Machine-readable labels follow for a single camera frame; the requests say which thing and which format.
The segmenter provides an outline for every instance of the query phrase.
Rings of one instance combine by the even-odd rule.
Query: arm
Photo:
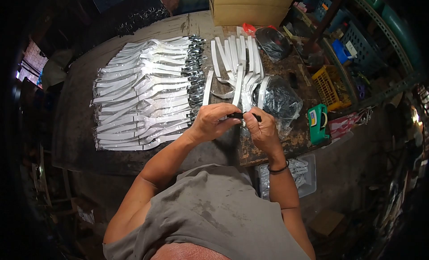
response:
[[[258,122],[252,113],[260,115],[262,121]],[[276,171],[284,168],[287,162],[278,138],[274,117],[257,107],[253,107],[243,117],[255,146],[267,154],[270,169]],[[283,222],[287,230],[304,252],[312,260],[316,259],[301,218],[298,191],[289,168],[282,172],[270,173],[269,183],[270,200],[280,204]]]
[[[202,142],[220,137],[234,124],[241,122],[232,118],[218,121],[234,112],[241,111],[228,103],[201,107],[192,126],[153,156],[136,177],[115,216],[110,220],[103,242],[118,241],[143,224],[151,207],[151,198],[165,188],[189,152]]]

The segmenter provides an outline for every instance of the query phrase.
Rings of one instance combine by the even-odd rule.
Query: metal pole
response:
[[[323,17],[322,21],[320,22],[319,26],[316,28],[316,31],[313,33],[311,38],[308,40],[307,43],[305,43],[303,47],[303,56],[307,57],[309,53],[311,53],[313,49],[313,45],[316,41],[319,40],[320,36],[325,32],[325,29],[328,28],[330,25],[332,19],[334,19],[335,15],[337,14],[338,10],[340,9],[340,6],[345,2],[345,0],[334,0],[329,7],[328,11],[326,12],[325,16]]]

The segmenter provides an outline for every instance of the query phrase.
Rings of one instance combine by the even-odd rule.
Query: table surface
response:
[[[161,144],[148,151],[96,151],[93,128],[94,107],[89,107],[92,99],[92,82],[97,70],[104,67],[122,47],[129,42],[143,42],[150,38],[167,39],[190,34],[198,34],[207,40],[204,54],[209,58],[205,66],[210,66],[210,40],[216,36],[224,37],[235,32],[235,26],[215,27],[210,11],[174,16],[139,29],[134,35],[112,38],[84,54],[67,75],[58,101],[52,142],[52,165],[74,171],[89,171],[110,175],[136,175],[146,162],[168,144]],[[294,71],[298,78],[298,96],[303,99],[303,108],[299,118],[292,123],[292,131],[282,139],[285,154],[288,157],[316,149],[310,142],[307,110],[320,103],[320,97],[312,84],[311,76],[300,57],[294,51],[287,59],[272,64],[263,55],[264,69],[267,74],[280,75],[287,80],[287,72]],[[303,72],[298,65],[303,65]],[[225,93],[231,90],[227,85],[213,79],[212,90]],[[210,103],[221,100],[211,96]],[[221,165],[251,166],[266,161],[263,152],[258,150],[249,137],[233,128],[221,138],[198,145],[181,165],[181,170],[209,163]]]

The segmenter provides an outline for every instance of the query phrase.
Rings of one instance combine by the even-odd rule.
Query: tiled wall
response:
[[[46,57],[40,56],[39,53],[39,47],[32,40],[30,40],[29,45],[25,51],[24,59],[40,73],[48,59]],[[37,83],[38,77],[32,75],[30,72],[22,68],[19,73],[19,80],[24,80],[24,77],[27,77],[35,84]]]

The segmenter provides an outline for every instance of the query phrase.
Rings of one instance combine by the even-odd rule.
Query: wooden table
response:
[[[225,36],[224,32],[234,32],[235,27],[215,27],[209,11],[195,12],[158,21],[142,28],[134,35],[112,38],[84,54],[72,64],[58,101],[55,116],[52,164],[56,167],[89,171],[111,175],[136,175],[146,162],[167,144],[148,151],[96,151],[93,137],[94,108],[89,107],[92,99],[92,82],[97,69],[104,67],[128,42],[143,42],[150,38],[167,39],[177,36],[198,34],[207,39],[205,55],[211,65],[210,40],[215,36]],[[315,149],[309,141],[306,112],[309,107],[320,103],[314,86],[307,86],[298,64],[303,64],[298,56],[292,55],[280,64],[273,65],[263,58],[266,72],[284,76],[288,69],[294,69],[299,90],[297,94],[304,99],[301,115],[293,124],[289,137],[282,140],[285,152],[302,154]],[[304,66],[304,75],[311,78]],[[218,93],[230,91],[230,87],[213,79],[212,89]],[[220,100],[211,96],[210,103]],[[233,128],[221,138],[198,145],[181,165],[182,170],[202,164],[218,163],[222,165],[252,165],[263,162],[265,156],[258,151],[248,138],[239,137],[239,128]]]

